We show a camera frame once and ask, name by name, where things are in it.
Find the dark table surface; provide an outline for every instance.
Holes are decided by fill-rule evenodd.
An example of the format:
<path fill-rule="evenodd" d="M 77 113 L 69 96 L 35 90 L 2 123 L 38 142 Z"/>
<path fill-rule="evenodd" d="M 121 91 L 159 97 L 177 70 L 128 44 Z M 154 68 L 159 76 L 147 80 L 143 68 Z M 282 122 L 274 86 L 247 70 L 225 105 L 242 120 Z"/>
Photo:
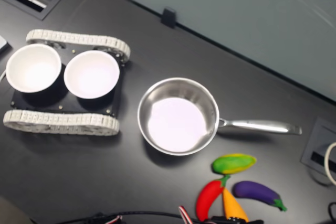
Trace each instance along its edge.
<path fill-rule="evenodd" d="M 0 34 L 13 46 L 1 55 L 0 71 L 35 28 L 114 36 L 132 49 L 118 136 L 29 134 L 0 125 L 0 194 L 39 223 L 100 211 L 177 213 L 179 205 L 195 216 L 198 192 L 219 177 L 211 172 L 211 162 L 236 152 L 254 155 L 258 163 L 232 176 L 228 187 L 241 180 L 261 182 L 280 193 L 289 209 L 284 213 L 263 203 L 239 200 L 251 220 L 328 223 L 327 205 L 335 200 L 335 188 L 316 183 L 300 159 L 316 118 L 336 123 L 334 106 L 183 30 L 163 26 L 157 17 L 126 0 L 62 0 L 43 21 L 0 1 Z M 143 140 L 136 109 L 147 88 L 169 77 L 187 77 L 206 86 L 226 119 L 290 122 L 301 125 L 303 135 L 227 133 L 191 156 L 160 154 Z M 10 108 L 13 92 L 6 80 L 0 83 L 1 115 Z M 222 213 L 217 200 L 210 214 Z M 182 223 L 145 216 L 125 220 Z"/>

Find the white tread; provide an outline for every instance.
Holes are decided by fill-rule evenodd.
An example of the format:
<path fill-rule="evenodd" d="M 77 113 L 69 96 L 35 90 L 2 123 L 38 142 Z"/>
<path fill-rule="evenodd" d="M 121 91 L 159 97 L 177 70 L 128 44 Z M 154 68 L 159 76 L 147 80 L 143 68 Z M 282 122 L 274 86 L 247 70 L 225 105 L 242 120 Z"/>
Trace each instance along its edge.
<path fill-rule="evenodd" d="M 34 43 L 35 41 L 39 40 L 56 42 L 60 44 L 69 43 L 104 47 L 107 48 L 108 51 L 120 54 L 123 62 L 129 61 L 131 54 L 130 47 L 124 41 L 109 36 L 73 34 L 62 31 L 35 29 L 31 30 L 26 37 L 26 41 L 28 43 Z"/>
<path fill-rule="evenodd" d="M 34 133 L 112 136 L 119 132 L 117 119 L 101 114 L 56 114 L 27 110 L 9 110 L 6 127 Z"/>

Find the green vegetable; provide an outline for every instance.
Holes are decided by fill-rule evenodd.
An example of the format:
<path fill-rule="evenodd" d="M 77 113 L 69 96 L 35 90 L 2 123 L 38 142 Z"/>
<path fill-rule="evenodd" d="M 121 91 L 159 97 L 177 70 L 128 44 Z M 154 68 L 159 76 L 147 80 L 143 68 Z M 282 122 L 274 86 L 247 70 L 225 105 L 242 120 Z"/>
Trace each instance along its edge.
<path fill-rule="evenodd" d="M 256 162 L 257 159 L 253 156 L 241 153 L 233 153 L 217 158 L 213 162 L 212 168 L 216 173 L 233 174 L 249 169 Z"/>

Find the black cable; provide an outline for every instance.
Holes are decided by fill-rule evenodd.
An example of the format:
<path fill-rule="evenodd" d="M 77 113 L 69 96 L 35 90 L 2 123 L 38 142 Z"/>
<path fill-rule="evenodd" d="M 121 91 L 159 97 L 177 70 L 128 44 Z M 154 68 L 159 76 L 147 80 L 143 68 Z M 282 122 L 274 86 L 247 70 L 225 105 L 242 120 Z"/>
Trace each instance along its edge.
<path fill-rule="evenodd" d="M 181 215 L 176 215 L 176 214 L 170 214 L 168 212 L 153 212 L 153 211 L 128 211 L 128 212 L 117 212 L 116 214 L 111 214 L 108 215 L 108 217 L 112 217 L 112 216 L 117 216 L 117 215 L 158 215 L 158 216 L 168 216 L 168 217 L 173 217 L 173 218 L 179 218 L 182 219 Z M 202 223 L 199 220 L 196 219 L 192 219 L 191 220 L 194 223 Z"/>
<path fill-rule="evenodd" d="M 328 214 L 329 214 L 329 217 L 330 217 L 332 223 L 333 223 L 333 224 L 336 224 L 336 219 L 335 219 L 334 216 L 332 215 L 332 211 L 331 211 L 331 207 L 332 207 L 333 205 L 336 205 L 336 202 L 332 202 L 332 203 L 330 203 L 330 204 L 328 205 Z"/>
<path fill-rule="evenodd" d="M 109 214 L 107 216 L 96 216 L 96 217 L 87 217 L 87 218 L 81 218 L 81 219 L 74 219 L 74 220 L 68 220 L 64 222 L 59 222 L 57 224 L 71 224 L 71 223 L 76 223 L 76 222 L 83 222 L 83 221 L 89 221 L 89 220 L 99 220 L 99 219 L 107 219 L 107 218 L 112 218 L 117 215 L 158 215 L 158 216 L 167 216 L 167 217 L 173 217 L 173 218 L 179 218 L 182 219 L 181 215 L 176 215 L 176 214 L 170 214 L 168 212 L 153 212 L 153 211 L 128 211 L 128 212 L 117 212 L 114 214 Z M 202 223 L 199 220 L 192 219 L 194 223 Z"/>

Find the toy vegetable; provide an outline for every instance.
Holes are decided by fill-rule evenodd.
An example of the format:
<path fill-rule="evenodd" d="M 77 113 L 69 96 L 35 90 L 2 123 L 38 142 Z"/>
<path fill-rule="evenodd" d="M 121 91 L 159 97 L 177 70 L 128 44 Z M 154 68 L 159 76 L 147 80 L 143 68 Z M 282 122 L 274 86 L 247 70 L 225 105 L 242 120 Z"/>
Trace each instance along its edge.
<path fill-rule="evenodd" d="M 248 222 L 244 210 L 241 208 L 236 198 L 226 188 L 223 189 L 223 203 L 226 219 L 236 217 Z"/>
<path fill-rule="evenodd" d="M 208 212 L 212 203 L 223 192 L 229 178 L 229 175 L 225 175 L 221 179 L 211 181 L 202 189 L 196 203 L 196 215 L 200 221 L 208 219 Z"/>
<path fill-rule="evenodd" d="M 241 153 L 227 154 L 217 158 L 212 168 L 216 173 L 233 174 L 242 172 L 257 162 L 253 156 Z"/>
<path fill-rule="evenodd" d="M 270 188 L 256 182 L 239 182 L 234 186 L 233 193 L 239 198 L 255 199 L 271 206 L 278 207 L 281 211 L 287 210 L 282 203 L 280 195 Z"/>

